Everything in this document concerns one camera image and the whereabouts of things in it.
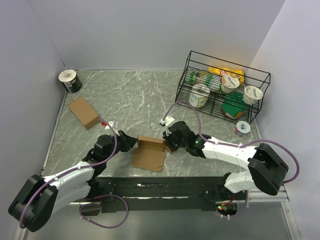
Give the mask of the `brown cardboard box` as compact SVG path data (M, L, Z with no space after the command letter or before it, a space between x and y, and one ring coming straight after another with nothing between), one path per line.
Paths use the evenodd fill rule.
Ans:
M79 97L69 103L68 108L81 122L86 130L89 130L99 122L100 117L98 113L83 97Z
M164 151L172 154L164 139L139 135L130 164L134 168L155 173L161 172L166 157Z

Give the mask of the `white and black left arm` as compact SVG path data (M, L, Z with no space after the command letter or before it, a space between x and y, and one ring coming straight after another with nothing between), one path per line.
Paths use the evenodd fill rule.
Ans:
M136 137L122 130L114 135L100 135L86 156L76 165L50 176L32 175L27 179L8 208L20 227L36 232L51 215L77 200L94 201L100 191L96 177L118 152L128 152L137 143Z

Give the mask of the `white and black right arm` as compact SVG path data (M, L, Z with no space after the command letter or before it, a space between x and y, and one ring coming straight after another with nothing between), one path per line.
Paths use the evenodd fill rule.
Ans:
M185 149L194 157L216 159L244 169L224 175L224 183L218 187L223 199L228 200L238 192L252 189L259 189L270 196L278 194L289 167L270 145L260 143L259 146L242 147L210 135L200 136L184 121L172 117L159 123L165 127L163 138L171 152Z

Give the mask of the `folded brown cardboard box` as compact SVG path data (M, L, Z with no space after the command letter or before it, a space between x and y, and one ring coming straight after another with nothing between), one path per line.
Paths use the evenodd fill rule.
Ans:
M68 108L81 122L86 130L89 130L99 122L100 117L98 113L83 97L79 97L69 103Z

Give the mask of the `white green cup lower shelf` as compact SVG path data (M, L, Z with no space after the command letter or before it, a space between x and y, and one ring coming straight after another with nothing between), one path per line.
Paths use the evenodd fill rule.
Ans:
M202 108L206 105L209 95L210 89L206 85L195 84L191 88L188 101L194 108Z

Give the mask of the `green snack packet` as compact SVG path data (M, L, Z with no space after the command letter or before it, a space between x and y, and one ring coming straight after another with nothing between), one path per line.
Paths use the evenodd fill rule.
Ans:
M227 94L221 105L222 115L233 120L240 118L250 107L244 102L243 96L243 93L237 91Z

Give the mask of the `purple yogurt cup on table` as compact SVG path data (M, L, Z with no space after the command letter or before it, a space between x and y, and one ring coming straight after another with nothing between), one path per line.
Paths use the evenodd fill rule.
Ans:
M236 123L235 129L234 129L234 133L238 136L243 136L248 134L251 131L251 126L248 122L246 121L238 121Z

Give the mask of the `green white packet in rack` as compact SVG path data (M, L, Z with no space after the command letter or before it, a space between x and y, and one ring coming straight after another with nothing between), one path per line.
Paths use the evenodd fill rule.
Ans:
M221 87L221 77L202 71L192 71L188 82L194 85L203 84L212 92L218 91Z

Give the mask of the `yogurt cup upper middle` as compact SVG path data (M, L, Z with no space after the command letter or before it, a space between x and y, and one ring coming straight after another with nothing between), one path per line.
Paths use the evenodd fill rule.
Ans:
M222 76L220 88L224 93L230 94L239 86L240 86L240 81L238 78L232 77L229 74Z

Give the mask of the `yellow snack bag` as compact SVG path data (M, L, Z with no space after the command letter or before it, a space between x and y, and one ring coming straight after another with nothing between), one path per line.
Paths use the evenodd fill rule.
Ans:
M241 84L245 83L245 74L242 70L227 68L227 67L208 67L208 71L212 74L216 74L219 76L230 75L233 78L237 78Z

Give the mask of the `yogurt cup upper right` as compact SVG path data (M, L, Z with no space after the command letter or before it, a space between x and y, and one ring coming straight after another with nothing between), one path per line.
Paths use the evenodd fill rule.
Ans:
M263 92L256 86L246 86L243 93L243 101L248 105L253 105L263 98Z

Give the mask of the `dark green noodle cup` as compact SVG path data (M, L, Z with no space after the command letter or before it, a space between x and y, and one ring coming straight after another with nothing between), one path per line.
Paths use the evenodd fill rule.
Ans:
M64 70L59 74L58 80L68 93L76 93L82 88L82 82L75 70Z

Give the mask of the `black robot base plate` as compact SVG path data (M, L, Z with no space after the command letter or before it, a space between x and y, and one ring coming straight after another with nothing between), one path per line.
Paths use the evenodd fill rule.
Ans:
M243 191L232 193L224 177L97 177L89 180L86 199L102 203L102 213L159 210L215 211L216 203L245 200Z

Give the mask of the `aluminium frame rail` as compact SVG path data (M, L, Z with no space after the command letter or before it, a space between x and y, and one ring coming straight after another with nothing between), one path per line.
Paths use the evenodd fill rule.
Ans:
M279 191L277 195L269 195L262 191L250 191L248 193L248 200L250 202L288 202L289 197L286 191Z

